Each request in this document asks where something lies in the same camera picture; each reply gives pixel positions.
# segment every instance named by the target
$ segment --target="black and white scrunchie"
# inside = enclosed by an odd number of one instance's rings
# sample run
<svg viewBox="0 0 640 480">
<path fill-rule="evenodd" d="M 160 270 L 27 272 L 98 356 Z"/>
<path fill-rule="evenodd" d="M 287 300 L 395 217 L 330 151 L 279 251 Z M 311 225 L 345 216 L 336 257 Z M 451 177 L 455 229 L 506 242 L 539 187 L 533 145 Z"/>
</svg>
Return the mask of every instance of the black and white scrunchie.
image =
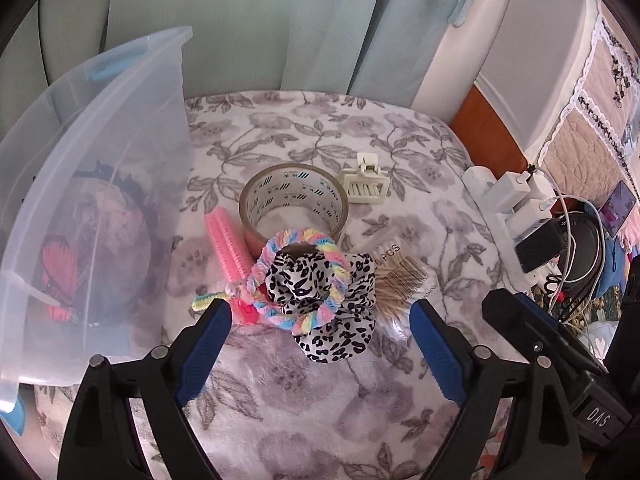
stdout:
<svg viewBox="0 0 640 480">
<path fill-rule="evenodd" d="M 361 354 L 376 325 L 373 307 L 375 265 L 368 254 L 347 254 L 351 282 L 335 317 L 305 335 L 294 336 L 306 356 L 318 363 L 336 362 Z M 321 253 L 294 258 L 278 254 L 266 276 L 271 301 L 286 314 L 307 314 L 318 308 L 329 292 L 329 261 Z"/>
</svg>

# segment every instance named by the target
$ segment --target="table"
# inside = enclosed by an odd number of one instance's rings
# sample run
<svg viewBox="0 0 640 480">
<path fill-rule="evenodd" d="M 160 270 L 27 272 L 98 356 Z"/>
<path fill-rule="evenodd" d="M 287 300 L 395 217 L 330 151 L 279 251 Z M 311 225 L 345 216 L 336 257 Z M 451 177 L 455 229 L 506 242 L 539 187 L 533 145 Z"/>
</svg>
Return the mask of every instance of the table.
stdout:
<svg viewBox="0 0 640 480">
<path fill-rule="evenodd" d="M 196 155 L 180 209 L 166 284 L 164 342 L 194 323 L 191 298 L 220 286 L 203 215 L 217 205 L 237 214 L 242 186 L 285 161 L 333 174 L 373 151 L 390 173 L 382 205 L 351 205 L 339 245 L 352 252 L 394 226 L 437 277 L 431 303 L 473 344 L 502 358 L 514 350 L 481 317 L 481 301 L 504 286 L 491 234 L 460 179 L 470 165 L 448 126 L 379 102 L 318 92 L 242 92 L 186 101 Z M 76 389 L 40 386 L 36 402 L 54 449 Z M 488 473 L 506 422 L 502 404 L 475 473 Z M 167 472 L 142 404 L 132 402 L 156 479 Z M 225 480 L 403 480 L 424 470 L 457 413 L 411 339 L 376 331 L 367 351 L 314 364 L 290 333 L 234 328 L 200 397 L 185 408 L 202 447 Z"/>
</svg>

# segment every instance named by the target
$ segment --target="plastic storage bin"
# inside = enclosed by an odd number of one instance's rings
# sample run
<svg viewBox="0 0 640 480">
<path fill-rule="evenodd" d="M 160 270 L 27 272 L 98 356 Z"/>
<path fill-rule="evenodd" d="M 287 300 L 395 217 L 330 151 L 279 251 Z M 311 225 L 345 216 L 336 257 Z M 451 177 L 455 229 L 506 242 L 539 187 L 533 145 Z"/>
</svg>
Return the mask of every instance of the plastic storage bin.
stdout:
<svg viewBox="0 0 640 480">
<path fill-rule="evenodd" d="M 174 28 L 53 83 L 0 143 L 0 410 L 159 344 L 193 153 Z"/>
</svg>

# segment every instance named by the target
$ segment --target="pink hair roller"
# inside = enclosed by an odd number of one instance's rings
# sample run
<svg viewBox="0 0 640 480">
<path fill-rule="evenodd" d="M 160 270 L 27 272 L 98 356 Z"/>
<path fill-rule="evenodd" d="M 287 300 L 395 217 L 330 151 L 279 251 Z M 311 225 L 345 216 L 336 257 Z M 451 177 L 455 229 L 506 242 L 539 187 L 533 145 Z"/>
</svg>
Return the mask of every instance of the pink hair roller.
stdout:
<svg viewBox="0 0 640 480">
<path fill-rule="evenodd" d="M 244 238 L 238 235 L 233 222 L 225 208 L 218 206 L 211 213 L 204 216 L 209 239 L 216 250 L 222 269 L 229 283 L 244 282 L 254 261 L 244 243 Z M 252 304 L 242 300 L 232 300 L 231 307 L 234 319 L 241 325 L 256 324 L 260 318 L 258 311 Z"/>
</svg>

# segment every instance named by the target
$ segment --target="cream colored clip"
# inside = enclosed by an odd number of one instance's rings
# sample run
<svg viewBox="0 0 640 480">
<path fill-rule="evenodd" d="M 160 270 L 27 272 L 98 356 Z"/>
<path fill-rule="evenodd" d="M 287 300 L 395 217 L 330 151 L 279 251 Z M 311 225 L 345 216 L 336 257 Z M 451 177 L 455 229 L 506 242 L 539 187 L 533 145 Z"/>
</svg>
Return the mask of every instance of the cream colored clip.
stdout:
<svg viewBox="0 0 640 480">
<path fill-rule="evenodd" d="M 342 170 L 338 180 L 354 204 L 380 204 L 389 189 L 389 177 L 380 170 L 375 153 L 358 153 L 358 167 Z"/>
</svg>

